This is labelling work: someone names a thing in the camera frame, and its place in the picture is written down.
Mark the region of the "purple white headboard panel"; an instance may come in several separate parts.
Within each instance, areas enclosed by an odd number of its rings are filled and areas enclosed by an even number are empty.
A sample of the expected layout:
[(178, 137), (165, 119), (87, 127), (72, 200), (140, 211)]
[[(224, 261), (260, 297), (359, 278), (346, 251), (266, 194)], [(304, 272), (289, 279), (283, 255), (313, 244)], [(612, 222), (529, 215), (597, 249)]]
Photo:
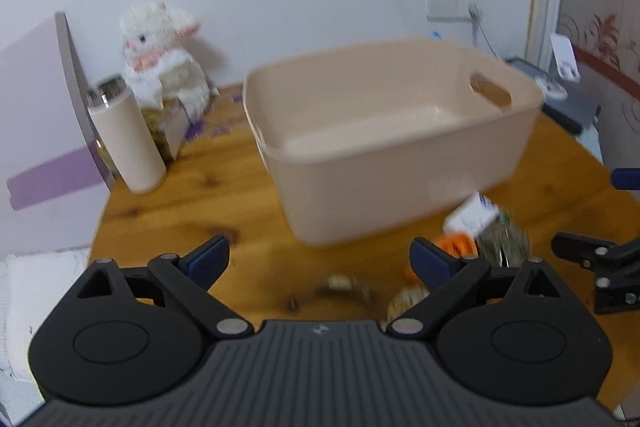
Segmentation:
[(2, 256), (92, 243), (113, 177), (85, 92), (63, 13), (2, 49)]

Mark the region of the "orange small object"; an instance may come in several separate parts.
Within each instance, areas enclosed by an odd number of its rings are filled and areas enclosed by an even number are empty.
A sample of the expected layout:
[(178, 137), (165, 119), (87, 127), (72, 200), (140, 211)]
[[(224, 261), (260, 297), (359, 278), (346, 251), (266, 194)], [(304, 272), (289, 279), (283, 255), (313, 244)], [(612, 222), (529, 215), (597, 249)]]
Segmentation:
[(459, 271), (463, 259), (477, 257), (475, 241), (466, 233), (444, 234), (432, 241), (416, 237), (409, 245), (405, 278), (436, 288)]

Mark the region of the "tissue box under bunny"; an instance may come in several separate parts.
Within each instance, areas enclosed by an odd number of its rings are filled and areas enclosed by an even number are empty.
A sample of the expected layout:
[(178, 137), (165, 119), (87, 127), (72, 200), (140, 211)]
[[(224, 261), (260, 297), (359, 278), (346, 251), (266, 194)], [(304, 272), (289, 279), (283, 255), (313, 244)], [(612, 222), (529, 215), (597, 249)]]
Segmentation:
[(142, 116), (166, 164), (175, 161), (186, 143), (190, 121), (182, 103), (175, 98), (162, 109), (143, 109)]

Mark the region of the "beige plastic storage bin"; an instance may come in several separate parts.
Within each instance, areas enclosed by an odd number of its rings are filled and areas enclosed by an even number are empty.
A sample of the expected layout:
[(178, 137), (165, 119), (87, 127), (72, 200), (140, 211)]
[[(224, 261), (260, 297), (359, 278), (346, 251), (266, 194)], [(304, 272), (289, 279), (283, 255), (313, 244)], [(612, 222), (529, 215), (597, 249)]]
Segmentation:
[(326, 246), (509, 180), (544, 95), (498, 58), (413, 38), (260, 66), (243, 103), (292, 233)]

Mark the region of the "dark grey tablet device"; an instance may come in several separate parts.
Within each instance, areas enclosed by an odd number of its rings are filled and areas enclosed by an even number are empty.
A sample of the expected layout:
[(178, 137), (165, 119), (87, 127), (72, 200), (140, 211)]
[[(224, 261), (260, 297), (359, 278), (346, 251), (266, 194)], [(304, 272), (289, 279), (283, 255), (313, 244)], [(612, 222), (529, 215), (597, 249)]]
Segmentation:
[(536, 83), (544, 94), (542, 111), (565, 131), (578, 135), (596, 122), (600, 106), (569, 82), (555, 79), (519, 57), (507, 58), (506, 62)]

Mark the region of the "white plush bunny toy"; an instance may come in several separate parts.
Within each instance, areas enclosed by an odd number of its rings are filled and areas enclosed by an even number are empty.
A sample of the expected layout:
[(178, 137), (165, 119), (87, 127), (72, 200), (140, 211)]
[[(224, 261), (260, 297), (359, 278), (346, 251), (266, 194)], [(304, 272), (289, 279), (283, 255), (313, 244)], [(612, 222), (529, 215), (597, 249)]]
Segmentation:
[(217, 89), (183, 45), (198, 28), (193, 15), (163, 2), (134, 5), (122, 13), (122, 78), (140, 108), (161, 110), (165, 102), (177, 100), (190, 122), (205, 115)]

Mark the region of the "white wall switch socket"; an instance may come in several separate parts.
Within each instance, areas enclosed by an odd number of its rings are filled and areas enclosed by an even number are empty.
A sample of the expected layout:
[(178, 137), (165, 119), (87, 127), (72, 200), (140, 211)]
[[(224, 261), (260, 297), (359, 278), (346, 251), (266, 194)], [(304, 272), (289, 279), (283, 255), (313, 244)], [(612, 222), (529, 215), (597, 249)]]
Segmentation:
[(472, 20), (480, 15), (485, 0), (425, 0), (426, 17), (429, 20), (452, 22)]

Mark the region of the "white blue small carton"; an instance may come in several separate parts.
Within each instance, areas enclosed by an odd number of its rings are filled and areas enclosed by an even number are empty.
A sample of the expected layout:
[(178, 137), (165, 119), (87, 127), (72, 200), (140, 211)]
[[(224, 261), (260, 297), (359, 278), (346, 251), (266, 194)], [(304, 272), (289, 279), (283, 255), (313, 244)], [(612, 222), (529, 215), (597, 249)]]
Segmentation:
[(442, 231), (478, 237), (500, 216), (500, 208), (486, 196), (475, 193), (445, 218)]

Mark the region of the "beige thermos bottle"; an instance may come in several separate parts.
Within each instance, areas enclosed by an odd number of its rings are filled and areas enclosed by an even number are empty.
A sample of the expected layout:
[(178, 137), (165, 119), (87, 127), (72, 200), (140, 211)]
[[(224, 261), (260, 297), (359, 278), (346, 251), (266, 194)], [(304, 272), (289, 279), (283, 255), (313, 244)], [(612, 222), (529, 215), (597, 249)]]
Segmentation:
[(129, 190), (155, 190), (164, 181), (166, 167), (134, 92), (115, 75), (90, 88), (87, 98), (93, 126)]

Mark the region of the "clear wrapped snack packet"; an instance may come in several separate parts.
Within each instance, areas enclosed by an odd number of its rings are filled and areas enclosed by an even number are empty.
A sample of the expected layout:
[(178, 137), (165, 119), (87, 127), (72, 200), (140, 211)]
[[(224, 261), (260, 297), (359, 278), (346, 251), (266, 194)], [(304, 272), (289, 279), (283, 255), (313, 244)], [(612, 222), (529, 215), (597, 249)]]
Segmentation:
[[(494, 267), (520, 267), (532, 252), (527, 234), (503, 209), (500, 210), (500, 216), (474, 241), (478, 257), (487, 260)], [(409, 285), (402, 288), (388, 305), (386, 324), (390, 324), (400, 314), (430, 295), (430, 288), (426, 285), (420, 282), (408, 282)]]

